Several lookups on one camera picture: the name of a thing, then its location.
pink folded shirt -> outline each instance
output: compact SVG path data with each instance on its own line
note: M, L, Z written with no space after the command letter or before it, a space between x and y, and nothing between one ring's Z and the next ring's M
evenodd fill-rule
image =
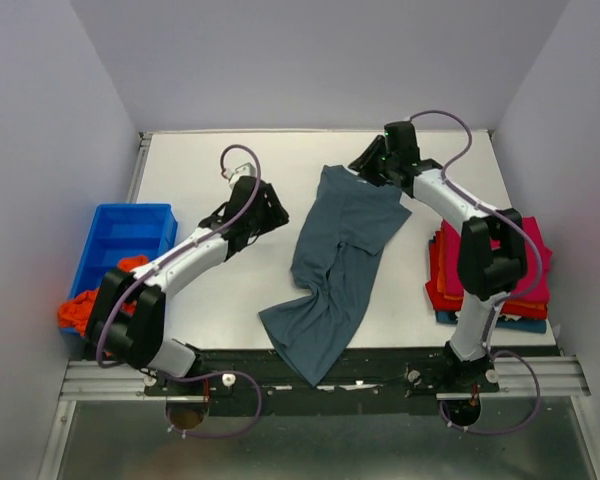
M533 242L540 251L540 257L542 258L542 279L538 286L532 291L526 294L520 300L533 303L548 303L549 302L549 284L547 281L547 273L549 271L549 261L553 252L549 250L542 241L542 235L540 235L540 229L538 223L534 217L525 217L522 219L522 227L524 231L531 237ZM453 227L446 221L442 222L442 231L444 233L444 270L446 277L446 294L453 296L462 296L464 289L458 278L458 255L460 253L460 235L453 229ZM491 242L492 247L498 246L498 242ZM522 292L529 288L533 283L533 280L538 269L537 262L531 247L525 242L525 251L527 253L527 275L518 282L518 286L514 290L514 293Z

gray garment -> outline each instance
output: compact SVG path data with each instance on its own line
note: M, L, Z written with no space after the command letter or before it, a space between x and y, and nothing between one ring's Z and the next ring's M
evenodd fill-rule
M260 312L278 354L313 386L364 317L382 249L411 214L401 195L342 166L322 169L291 265L295 284L311 294Z

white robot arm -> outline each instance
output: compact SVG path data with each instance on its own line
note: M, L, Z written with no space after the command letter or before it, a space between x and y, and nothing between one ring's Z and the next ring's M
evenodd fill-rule
M524 240L509 225L512 222L521 227L520 214L511 208L497 210L477 202L462 188L451 188L444 180L441 165L420 159L410 121L385 125L384 135L378 135L349 168L374 185L389 183L401 188L435 210L461 234L458 274L465 292L448 348L459 364L485 358L504 299L527 272ZM476 208L477 203L487 208ZM500 217L510 222L504 223ZM493 249L491 240L500 241L500 246Z
M88 341L101 343L116 360L136 369L149 368L173 377L187 374L196 352L189 345L164 337L165 305L186 285L229 260L251 240L289 222L273 186L256 178L251 165L243 165L231 175L225 172L225 177L232 188L229 201L203 219L186 240L132 272L118 268L107 272L87 324ZM135 301L132 314L116 308L121 299L126 303Z
M449 188L438 163L420 159L411 122L387 124L385 135L376 137L349 168L374 185L390 183L401 188L430 206L461 233L458 273L465 294L458 326L447 349L459 365L479 363L486 356L486 346L504 298L526 274L522 238L497 217L476 208ZM273 187L265 182L258 184L249 164L227 177L232 187L230 200L201 221L184 242L133 272L113 269L107 273L87 325L87 340L93 344L101 341L116 302L130 286L139 284L127 300L136 302L135 312L115 314L109 322L104 348L137 369L159 370L173 377L183 377L189 372L196 359L194 348L164 338L166 303L202 273L248 246L250 239L289 220ZM244 215L231 228L215 233L246 205L255 187L257 195ZM517 225L522 224L520 214L514 209L498 213ZM500 241L498 249L491 248L492 239Z

gray floor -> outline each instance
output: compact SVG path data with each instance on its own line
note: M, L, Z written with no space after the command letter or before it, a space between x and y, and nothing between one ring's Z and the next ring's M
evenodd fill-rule
M491 400L483 428L509 425L529 400ZM213 419L221 428L242 419ZM267 417L248 434L196 440L167 433L160 402L82 403L60 478L593 479L571 402L545 399L523 432L462 435L437 417Z

metal bracket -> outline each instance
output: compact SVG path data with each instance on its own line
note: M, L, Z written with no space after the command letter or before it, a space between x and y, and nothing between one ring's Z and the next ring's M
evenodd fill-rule
M576 357L527 357L540 383L543 397L589 396L589 386ZM494 362L500 391L481 393L481 398L535 397L536 389L529 370L515 358ZM441 393L438 400L469 398L466 393Z
M202 395L146 396L153 379L127 365L102 369L96 362L69 362L60 391L60 401L118 402L151 400L202 403Z

